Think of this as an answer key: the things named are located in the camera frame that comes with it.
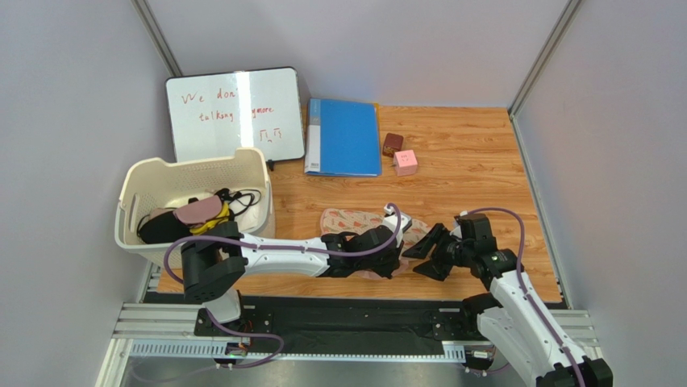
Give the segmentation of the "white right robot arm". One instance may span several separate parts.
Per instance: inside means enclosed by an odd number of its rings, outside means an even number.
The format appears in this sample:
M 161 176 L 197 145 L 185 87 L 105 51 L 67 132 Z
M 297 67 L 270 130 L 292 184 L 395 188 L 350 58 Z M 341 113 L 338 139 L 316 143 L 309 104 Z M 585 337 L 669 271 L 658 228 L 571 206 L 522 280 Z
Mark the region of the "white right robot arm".
M 442 223 L 404 256 L 423 260 L 414 271 L 444 281 L 455 267 L 469 268 L 486 291 L 462 301 L 471 330 L 493 343 L 529 386 L 612 386 L 614 375 L 564 331 L 535 292 L 520 253 L 500 249 L 488 217 L 479 210 Z

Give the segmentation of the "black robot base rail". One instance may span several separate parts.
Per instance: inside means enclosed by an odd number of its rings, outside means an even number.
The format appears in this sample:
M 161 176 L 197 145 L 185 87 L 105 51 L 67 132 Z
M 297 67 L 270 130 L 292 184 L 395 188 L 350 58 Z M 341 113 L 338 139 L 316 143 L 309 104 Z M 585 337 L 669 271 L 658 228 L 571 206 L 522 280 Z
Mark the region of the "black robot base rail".
M 248 297 L 242 316 L 215 326 L 178 296 L 126 304 L 116 338 L 142 355 L 216 360 L 422 361 L 498 370 L 504 355 L 471 326 L 460 302 Z

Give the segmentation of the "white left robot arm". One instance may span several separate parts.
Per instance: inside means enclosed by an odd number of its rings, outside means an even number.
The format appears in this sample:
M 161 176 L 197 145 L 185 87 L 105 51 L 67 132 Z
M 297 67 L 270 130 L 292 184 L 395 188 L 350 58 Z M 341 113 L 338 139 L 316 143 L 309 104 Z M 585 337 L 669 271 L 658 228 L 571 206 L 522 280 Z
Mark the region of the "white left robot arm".
M 241 318 L 243 305 L 235 283 L 244 276 L 296 273 L 345 278 L 374 273 L 392 278 L 400 268 L 403 236 L 414 220 L 387 215 L 381 225 L 357 234 L 342 231 L 311 239 L 269 239 L 239 232 L 235 222 L 173 243 L 181 249 L 184 298 L 201 302 L 219 323 Z

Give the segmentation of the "floral pink laundry bag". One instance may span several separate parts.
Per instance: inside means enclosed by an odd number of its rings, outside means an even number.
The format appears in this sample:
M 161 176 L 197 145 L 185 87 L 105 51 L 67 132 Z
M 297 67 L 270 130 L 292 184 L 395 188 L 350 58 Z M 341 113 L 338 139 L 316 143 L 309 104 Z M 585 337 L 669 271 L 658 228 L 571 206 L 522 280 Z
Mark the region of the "floral pink laundry bag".
M 358 210 L 346 210 L 327 208 L 320 217 L 320 231 L 325 234 L 339 234 L 343 231 L 350 231 L 363 234 L 368 229 L 380 226 L 384 216 Z M 402 252 L 415 245 L 429 231 L 430 226 L 426 223 L 413 218 L 411 227 L 404 231 Z M 399 257 L 398 267 L 391 272 L 391 278 L 398 277 L 410 268 L 410 258 Z M 360 277 L 367 280 L 387 280 L 390 278 L 382 277 L 372 269 L 358 270 L 346 277 Z

